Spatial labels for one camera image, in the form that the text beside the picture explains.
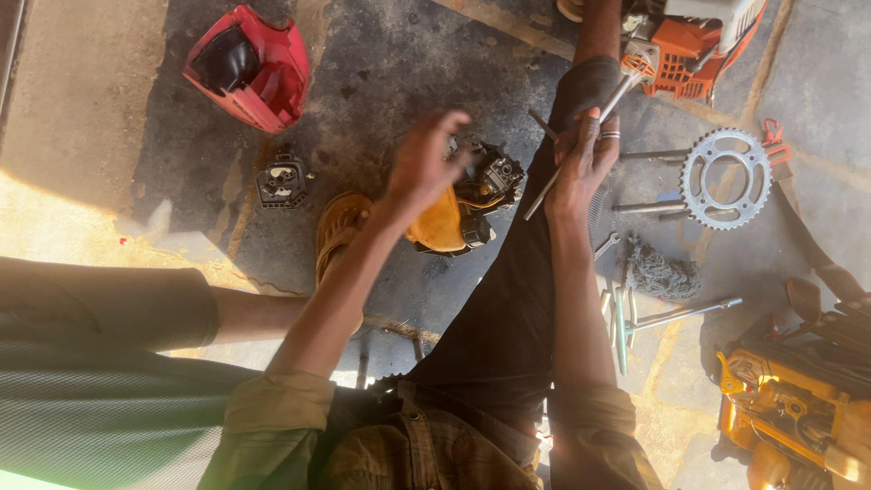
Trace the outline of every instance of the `sprocket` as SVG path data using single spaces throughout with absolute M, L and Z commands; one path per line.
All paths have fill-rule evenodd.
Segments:
M 749 149 L 743 153 L 735 150 L 718 150 L 715 143 L 724 138 L 741 140 L 749 145 Z M 741 195 L 728 203 L 714 200 L 705 185 L 708 171 L 713 162 L 721 156 L 733 157 L 746 170 L 746 184 Z M 701 165 L 701 168 L 700 172 L 693 174 L 692 168 L 697 165 L 696 160 L 699 160 L 698 165 Z M 755 167 L 762 169 L 761 177 L 754 172 Z M 686 155 L 686 160 L 680 169 L 679 192 L 681 200 L 690 212 L 690 219 L 709 228 L 733 229 L 747 223 L 762 209 L 770 188 L 771 168 L 768 166 L 765 149 L 750 133 L 738 128 L 716 129 L 699 138 Z M 698 192 L 693 195 L 692 192 L 697 189 Z M 737 217 L 723 221 L 735 215 Z

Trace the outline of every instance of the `wrench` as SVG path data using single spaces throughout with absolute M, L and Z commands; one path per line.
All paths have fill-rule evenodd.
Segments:
M 608 248 L 611 247 L 611 245 L 613 245 L 619 241 L 620 241 L 620 235 L 618 235 L 618 233 L 616 231 L 611 232 L 611 236 L 608 237 L 608 241 L 603 243 L 602 246 L 599 247 L 598 250 L 596 250 L 596 254 L 593 256 L 593 261 L 598 259 L 599 256 L 605 252 L 605 250 L 607 250 Z

